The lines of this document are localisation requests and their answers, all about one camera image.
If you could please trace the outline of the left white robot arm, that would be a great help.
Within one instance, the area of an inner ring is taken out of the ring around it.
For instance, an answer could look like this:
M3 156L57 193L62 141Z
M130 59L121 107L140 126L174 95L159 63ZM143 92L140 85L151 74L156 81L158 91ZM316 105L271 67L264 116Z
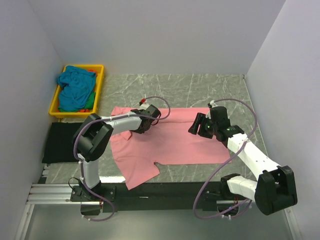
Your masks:
M143 103L138 109L124 114L100 117L93 113L85 119L73 136L73 156L80 164L79 186L88 201L94 201L101 193L99 158L105 152L110 138L122 132L143 134L161 117L160 110Z

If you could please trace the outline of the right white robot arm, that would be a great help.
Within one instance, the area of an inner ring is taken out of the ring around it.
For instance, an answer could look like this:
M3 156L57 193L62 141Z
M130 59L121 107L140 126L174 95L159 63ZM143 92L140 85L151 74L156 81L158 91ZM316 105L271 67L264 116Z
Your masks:
M222 198L230 200L238 195L252 200L266 216L297 204L293 170L271 160L239 126L231 125L225 107L209 106L207 114L197 113L188 132L208 139L216 138L253 173L255 180L238 173L222 177L217 192Z

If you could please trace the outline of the pink t shirt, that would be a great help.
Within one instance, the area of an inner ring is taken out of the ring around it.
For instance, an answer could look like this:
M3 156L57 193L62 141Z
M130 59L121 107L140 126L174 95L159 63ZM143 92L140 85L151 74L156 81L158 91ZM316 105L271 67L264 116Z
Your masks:
M125 131L110 138L113 159L129 190L159 175L156 164L222 164L230 157L228 149L215 138L188 132L197 113L205 114L207 108L162 108L160 112L169 117L145 133Z

